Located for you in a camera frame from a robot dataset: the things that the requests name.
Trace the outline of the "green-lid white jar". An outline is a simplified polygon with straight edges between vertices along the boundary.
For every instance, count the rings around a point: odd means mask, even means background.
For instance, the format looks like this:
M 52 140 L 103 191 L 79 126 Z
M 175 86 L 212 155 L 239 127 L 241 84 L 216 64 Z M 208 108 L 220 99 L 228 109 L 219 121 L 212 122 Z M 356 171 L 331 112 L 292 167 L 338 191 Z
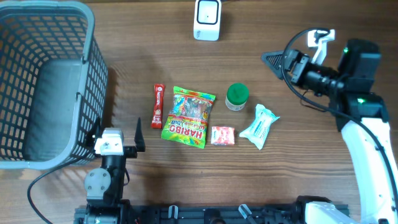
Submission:
M 231 111 L 239 111 L 244 108 L 248 98 L 247 86 L 243 83 L 234 83 L 227 90 L 225 104 Z

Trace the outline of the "red small candy pack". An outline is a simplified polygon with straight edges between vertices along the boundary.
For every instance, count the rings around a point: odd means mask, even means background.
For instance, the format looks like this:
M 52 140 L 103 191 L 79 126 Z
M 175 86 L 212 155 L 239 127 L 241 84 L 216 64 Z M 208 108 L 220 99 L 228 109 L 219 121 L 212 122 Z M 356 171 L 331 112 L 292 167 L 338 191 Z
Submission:
M 212 145 L 234 145 L 234 128 L 224 126 L 213 126 L 211 128 Z

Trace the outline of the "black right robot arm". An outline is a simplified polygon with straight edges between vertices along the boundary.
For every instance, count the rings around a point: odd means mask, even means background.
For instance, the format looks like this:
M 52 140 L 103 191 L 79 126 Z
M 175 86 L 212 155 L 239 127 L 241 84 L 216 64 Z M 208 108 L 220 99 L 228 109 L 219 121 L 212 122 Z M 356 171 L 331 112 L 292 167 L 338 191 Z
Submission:
M 322 65 L 325 49 L 320 45 L 310 57 L 286 47 L 265 52 L 261 59 L 302 101 L 335 117 L 354 167 L 361 223 L 397 223 L 397 164 L 389 113 L 384 100 L 371 92 L 379 47 L 350 39 L 337 69 Z

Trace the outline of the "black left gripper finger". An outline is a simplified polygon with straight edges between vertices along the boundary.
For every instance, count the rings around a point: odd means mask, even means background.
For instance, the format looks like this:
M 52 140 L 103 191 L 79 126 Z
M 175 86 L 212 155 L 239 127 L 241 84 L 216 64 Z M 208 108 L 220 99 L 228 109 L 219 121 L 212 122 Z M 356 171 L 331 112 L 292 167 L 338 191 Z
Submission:
M 101 132 L 101 119 L 97 118 L 85 136 L 85 147 L 92 148 Z
M 145 152 L 146 151 L 146 144 L 145 144 L 144 137 L 142 134 L 142 125 L 141 125 L 140 118 L 138 118 L 138 120 L 137 120 L 134 142 L 135 142 L 135 147 L 136 147 L 137 152 Z

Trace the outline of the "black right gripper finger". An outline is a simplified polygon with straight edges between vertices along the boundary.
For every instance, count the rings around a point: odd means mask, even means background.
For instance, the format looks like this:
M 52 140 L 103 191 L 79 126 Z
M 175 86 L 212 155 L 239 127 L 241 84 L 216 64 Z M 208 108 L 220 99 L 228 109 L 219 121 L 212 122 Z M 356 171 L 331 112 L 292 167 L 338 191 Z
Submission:
M 269 67 L 274 75 L 283 80 L 282 67 L 285 69 L 285 73 L 291 71 L 294 66 L 294 51 L 288 50 L 285 56 L 283 56 L 283 50 L 264 52 L 261 56 L 261 60 Z
M 312 58 L 312 63 L 321 65 L 325 59 L 325 49 L 322 46 L 319 46 L 317 48 L 317 51 L 315 52 L 315 55 Z

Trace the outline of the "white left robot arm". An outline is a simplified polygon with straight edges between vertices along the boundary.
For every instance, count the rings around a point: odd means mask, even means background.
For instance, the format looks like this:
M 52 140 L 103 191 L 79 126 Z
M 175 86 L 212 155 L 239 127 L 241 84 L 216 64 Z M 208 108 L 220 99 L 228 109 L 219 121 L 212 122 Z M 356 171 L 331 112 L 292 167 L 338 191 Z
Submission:
M 123 199 L 123 189 L 128 183 L 129 174 L 126 161 L 135 159 L 138 152 L 144 152 L 146 145 L 142 135 L 141 120 L 137 120 L 134 136 L 135 145 L 124 145 L 124 134 L 118 128 L 101 130 L 100 120 L 90 130 L 85 144 L 100 156 L 101 166 L 89 171 L 84 180 L 87 205 L 76 211 L 75 223 L 139 223 L 134 209 L 127 199 Z

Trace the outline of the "teal tissue pack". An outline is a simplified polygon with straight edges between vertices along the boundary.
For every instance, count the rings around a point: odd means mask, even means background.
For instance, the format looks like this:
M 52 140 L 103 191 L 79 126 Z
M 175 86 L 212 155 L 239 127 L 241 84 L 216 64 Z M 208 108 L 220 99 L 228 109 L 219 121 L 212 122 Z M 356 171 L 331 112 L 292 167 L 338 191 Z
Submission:
M 254 121 L 248 128 L 240 132 L 239 137 L 247 138 L 261 150 L 264 147 L 272 123 L 278 119 L 279 116 L 276 116 L 271 110 L 267 109 L 264 105 L 257 104 Z

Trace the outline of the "Haribo gummy candy bag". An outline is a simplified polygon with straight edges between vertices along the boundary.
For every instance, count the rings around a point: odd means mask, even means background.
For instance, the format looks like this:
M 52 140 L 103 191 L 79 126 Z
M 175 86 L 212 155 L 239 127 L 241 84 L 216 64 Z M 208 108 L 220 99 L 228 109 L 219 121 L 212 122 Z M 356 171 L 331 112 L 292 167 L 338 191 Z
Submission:
M 161 138 L 203 149 L 206 144 L 208 120 L 216 96 L 174 87 L 173 106 Z

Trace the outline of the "red coffee stick sachet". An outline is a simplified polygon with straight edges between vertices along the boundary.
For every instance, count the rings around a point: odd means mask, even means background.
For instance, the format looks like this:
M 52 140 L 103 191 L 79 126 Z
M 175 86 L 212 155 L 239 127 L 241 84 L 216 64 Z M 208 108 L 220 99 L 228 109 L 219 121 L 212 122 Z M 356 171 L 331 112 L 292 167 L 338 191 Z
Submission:
M 153 117 L 151 122 L 151 128 L 154 129 L 162 128 L 164 91 L 165 91 L 164 84 L 156 83 L 154 85 L 155 104 L 154 104 Z

